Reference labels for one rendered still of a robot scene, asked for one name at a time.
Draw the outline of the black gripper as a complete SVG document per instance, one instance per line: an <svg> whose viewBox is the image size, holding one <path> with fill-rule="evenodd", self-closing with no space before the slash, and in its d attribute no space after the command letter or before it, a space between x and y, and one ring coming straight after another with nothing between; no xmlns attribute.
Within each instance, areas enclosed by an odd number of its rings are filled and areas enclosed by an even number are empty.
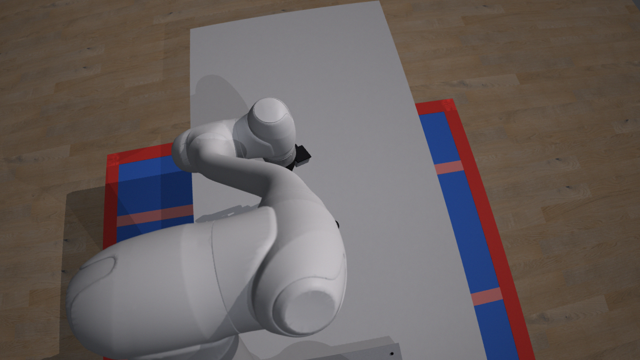
<svg viewBox="0 0 640 360"><path fill-rule="evenodd" d="M290 165L286 166L285 168L287 168L287 169L288 169L288 170L290 170L290 171L293 171L294 166L295 166L295 159L294 159L294 161L293 161L293 162L291 162L291 164L290 164Z"/></svg>

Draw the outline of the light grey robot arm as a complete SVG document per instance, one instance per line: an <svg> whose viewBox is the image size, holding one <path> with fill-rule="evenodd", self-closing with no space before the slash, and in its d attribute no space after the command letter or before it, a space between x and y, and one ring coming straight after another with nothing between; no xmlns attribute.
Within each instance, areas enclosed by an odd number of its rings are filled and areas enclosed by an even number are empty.
<svg viewBox="0 0 640 360"><path fill-rule="evenodd" d="M180 170L259 196L258 208L137 235L83 263L65 297L82 346L113 360L254 360L239 334L329 326L345 299L345 245L322 199L286 168L311 158L296 136L271 96L179 134Z"/></svg>

